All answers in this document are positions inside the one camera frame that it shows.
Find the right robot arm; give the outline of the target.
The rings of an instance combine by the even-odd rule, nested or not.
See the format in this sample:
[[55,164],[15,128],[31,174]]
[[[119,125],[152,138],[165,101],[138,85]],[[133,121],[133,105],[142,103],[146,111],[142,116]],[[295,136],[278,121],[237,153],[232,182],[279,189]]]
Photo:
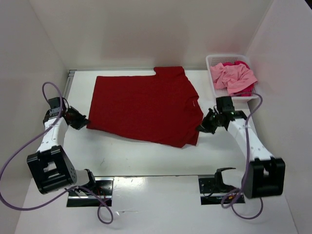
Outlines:
[[218,127],[225,128],[246,158],[244,172],[232,167],[217,169],[214,186],[220,192],[229,187],[239,188],[249,199],[282,195],[286,164],[265,148],[247,120],[243,111],[218,113],[209,109],[197,126],[197,131],[210,134],[214,134]]

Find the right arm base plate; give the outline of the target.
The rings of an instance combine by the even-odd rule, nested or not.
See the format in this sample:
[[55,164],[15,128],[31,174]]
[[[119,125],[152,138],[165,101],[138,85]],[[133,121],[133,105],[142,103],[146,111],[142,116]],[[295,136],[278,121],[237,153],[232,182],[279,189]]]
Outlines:
[[225,195],[229,191],[235,189],[231,185],[222,185],[221,188],[215,186],[215,178],[212,176],[209,177],[198,177],[199,191],[201,195],[208,196],[213,193],[211,196],[216,195]]

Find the red t-shirt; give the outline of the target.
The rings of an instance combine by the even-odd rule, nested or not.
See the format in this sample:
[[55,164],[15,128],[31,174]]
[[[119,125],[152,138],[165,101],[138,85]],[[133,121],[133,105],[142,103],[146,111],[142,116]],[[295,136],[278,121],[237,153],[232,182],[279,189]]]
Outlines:
[[88,129],[182,148],[195,146],[203,119],[199,95],[181,66],[152,76],[98,76]]

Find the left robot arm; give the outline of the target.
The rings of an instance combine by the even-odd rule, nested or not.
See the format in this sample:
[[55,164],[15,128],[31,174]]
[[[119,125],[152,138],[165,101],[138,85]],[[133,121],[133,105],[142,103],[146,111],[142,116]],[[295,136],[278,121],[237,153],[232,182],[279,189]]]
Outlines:
[[90,121],[73,107],[63,110],[57,118],[59,110],[46,112],[43,124],[47,133],[37,151],[27,157],[27,165],[41,194],[80,186],[85,194],[92,195],[98,187],[93,173],[75,169],[63,148],[68,127],[80,130]]

